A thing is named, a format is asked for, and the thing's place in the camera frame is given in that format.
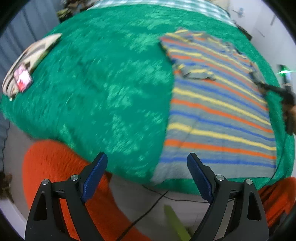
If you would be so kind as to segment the blue-grey curtain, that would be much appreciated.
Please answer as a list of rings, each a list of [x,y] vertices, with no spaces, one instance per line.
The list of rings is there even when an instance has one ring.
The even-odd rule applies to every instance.
[[[58,1],[26,1],[1,29],[1,82],[22,52],[59,24]]]

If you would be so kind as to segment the green floral bedspread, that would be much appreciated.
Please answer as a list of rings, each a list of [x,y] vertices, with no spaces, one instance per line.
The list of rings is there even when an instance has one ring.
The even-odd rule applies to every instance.
[[[87,10],[55,27],[53,33],[62,37],[33,72],[32,85],[14,99],[4,96],[1,111],[31,137],[60,141],[87,161],[106,153],[112,174],[197,194],[192,177],[152,181],[174,85],[172,63],[160,38],[179,29],[232,43],[257,66],[254,71],[263,81],[277,84],[269,64],[234,26],[182,9],[114,6]],[[270,178],[250,178],[257,188],[289,177],[295,161],[281,99],[272,92],[263,97],[275,136],[276,170]]]

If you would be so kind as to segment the yellow-green strip on floor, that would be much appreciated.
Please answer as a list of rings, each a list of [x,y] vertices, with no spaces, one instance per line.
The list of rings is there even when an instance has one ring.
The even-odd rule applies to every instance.
[[[191,239],[190,234],[187,232],[186,228],[178,218],[177,214],[174,212],[171,206],[164,205],[164,213],[168,221],[169,226],[177,234],[179,240],[189,241]]]

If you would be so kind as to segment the striped knit sweater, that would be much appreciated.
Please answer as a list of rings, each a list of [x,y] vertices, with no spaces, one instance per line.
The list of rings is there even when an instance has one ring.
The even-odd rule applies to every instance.
[[[250,72],[257,66],[230,42],[179,29],[160,44],[174,85],[163,151],[152,181],[190,179],[187,156],[226,178],[270,178],[276,142],[269,110]]]

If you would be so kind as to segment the orange fleece trousers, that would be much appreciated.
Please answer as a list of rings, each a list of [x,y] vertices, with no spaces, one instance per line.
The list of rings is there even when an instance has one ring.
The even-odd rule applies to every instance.
[[[23,187],[29,208],[31,209],[44,179],[51,182],[65,181],[73,174],[80,174],[87,165],[89,163],[60,142],[35,142],[25,154],[23,161]],[[112,175],[105,170],[93,197],[85,203],[102,240],[147,240],[116,205],[109,186],[111,177]],[[80,240],[66,200],[62,199],[60,204],[72,240]]]

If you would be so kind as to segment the checkered teal bed sheet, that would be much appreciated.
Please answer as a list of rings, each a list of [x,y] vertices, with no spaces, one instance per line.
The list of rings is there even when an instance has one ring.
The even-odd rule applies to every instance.
[[[139,4],[147,4],[154,6],[163,6],[173,9],[182,9],[203,14],[207,17],[214,18],[228,25],[234,26],[235,23],[231,20],[229,13],[223,8],[211,3],[210,1],[165,1],[165,0],[103,0],[97,1],[91,9],[110,8],[114,6],[132,6]]]

